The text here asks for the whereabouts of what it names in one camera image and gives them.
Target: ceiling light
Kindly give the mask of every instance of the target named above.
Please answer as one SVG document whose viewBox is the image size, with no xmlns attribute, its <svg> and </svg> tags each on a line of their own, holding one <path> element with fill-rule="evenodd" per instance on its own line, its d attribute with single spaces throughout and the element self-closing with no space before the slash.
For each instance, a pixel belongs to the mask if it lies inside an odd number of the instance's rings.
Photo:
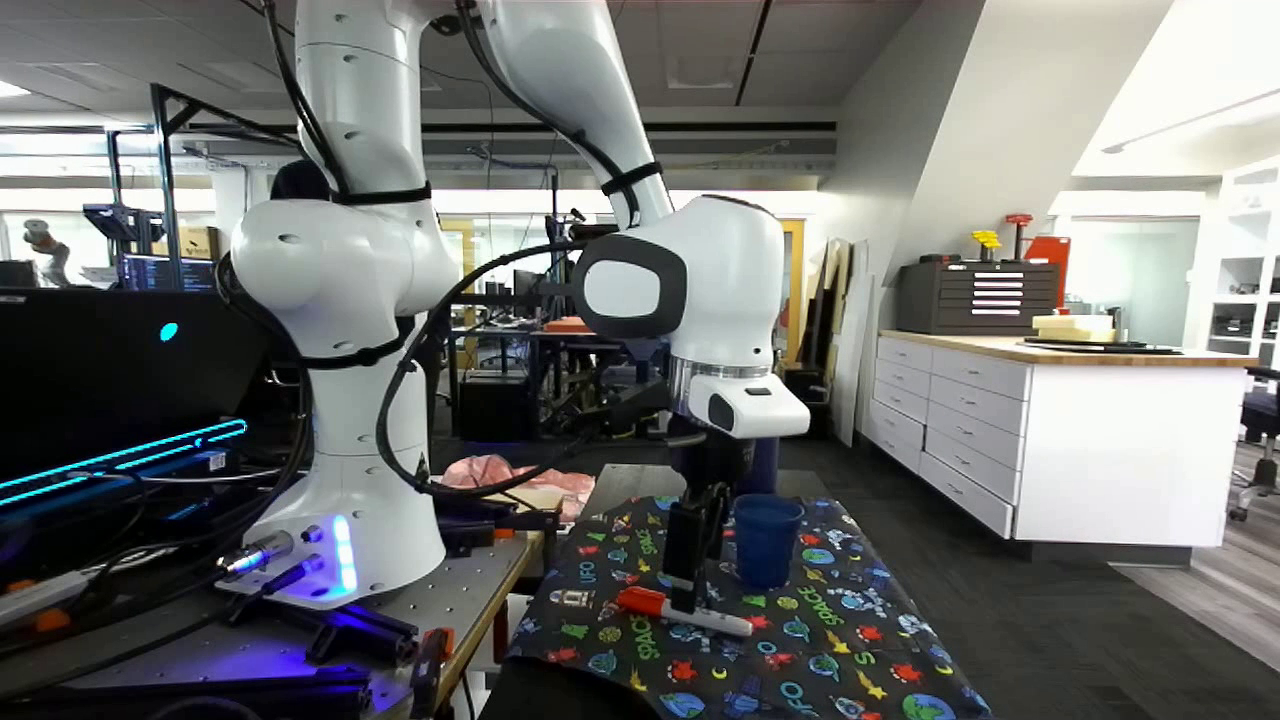
<svg viewBox="0 0 1280 720">
<path fill-rule="evenodd" d="M 0 100 L 9 100 L 9 97 L 30 97 L 30 94 L 18 90 L 18 84 L 0 81 Z"/>
<path fill-rule="evenodd" d="M 1237 104 L 1223 104 L 1223 107 L 1211 107 L 1211 113 L 1201 113 L 1201 115 L 1184 115 L 1175 123 L 1126 135 L 1119 146 L 1106 146 L 1105 154 L 1115 158 L 1115 154 L 1126 154 L 1135 146 L 1170 146 L 1170 140 L 1204 135 L 1204 131 L 1232 127 L 1232 123 L 1238 127 L 1238 123 L 1255 123 L 1255 119 L 1270 119 L 1270 115 L 1280 115 L 1280 90 L 1268 90 L 1261 97 L 1243 97 Z"/>
</svg>

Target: cardboard box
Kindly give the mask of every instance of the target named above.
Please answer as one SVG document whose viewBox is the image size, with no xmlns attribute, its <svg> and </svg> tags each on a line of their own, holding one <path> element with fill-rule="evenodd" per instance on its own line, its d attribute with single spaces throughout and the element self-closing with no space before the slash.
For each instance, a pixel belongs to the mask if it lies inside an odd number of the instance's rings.
<svg viewBox="0 0 1280 720">
<path fill-rule="evenodd" d="M 187 259 L 219 259 L 224 255 L 224 232 L 210 223 L 187 223 L 175 232 L 180 255 Z"/>
</svg>

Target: gray wall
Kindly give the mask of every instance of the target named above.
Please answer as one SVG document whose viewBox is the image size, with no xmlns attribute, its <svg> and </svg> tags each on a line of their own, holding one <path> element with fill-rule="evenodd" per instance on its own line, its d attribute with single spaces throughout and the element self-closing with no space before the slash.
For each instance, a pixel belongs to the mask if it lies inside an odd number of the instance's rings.
<svg viewBox="0 0 1280 720">
<path fill-rule="evenodd" d="M 841 113 L 828 235 L 857 240 L 830 359 L 834 437 L 882 317 L 882 278 L 1067 189 L 1170 0 L 923 0 Z"/>
</svg>

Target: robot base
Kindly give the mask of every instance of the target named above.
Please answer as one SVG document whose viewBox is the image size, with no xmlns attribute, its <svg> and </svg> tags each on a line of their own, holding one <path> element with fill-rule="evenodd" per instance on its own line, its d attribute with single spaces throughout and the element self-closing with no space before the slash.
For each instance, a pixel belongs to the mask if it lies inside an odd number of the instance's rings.
<svg viewBox="0 0 1280 720">
<path fill-rule="evenodd" d="M 417 583 L 441 566 L 433 497 L 398 485 L 374 455 L 314 455 L 314 469 L 249 529 L 217 587 L 332 614 Z"/>
</svg>

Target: colorful patterned mat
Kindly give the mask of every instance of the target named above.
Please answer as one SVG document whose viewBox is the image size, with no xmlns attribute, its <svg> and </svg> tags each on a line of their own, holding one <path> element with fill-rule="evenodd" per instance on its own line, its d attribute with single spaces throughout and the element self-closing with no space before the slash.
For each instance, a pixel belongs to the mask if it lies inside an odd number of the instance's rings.
<svg viewBox="0 0 1280 720">
<path fill-rule="evenodd" d="M 665 511 L 668 499 L 633 499 L 578 520 L 561 542 L 513 658 L 607 676 L 660 717 L 991 717 L 830 499 L 802 504 L 788 587 L 747 596 L 727 566 L 709 566 L 705 607 L 747 617 L 752 639 L 616 614 L 622 583 L 660 587 Z"/>
</svg>

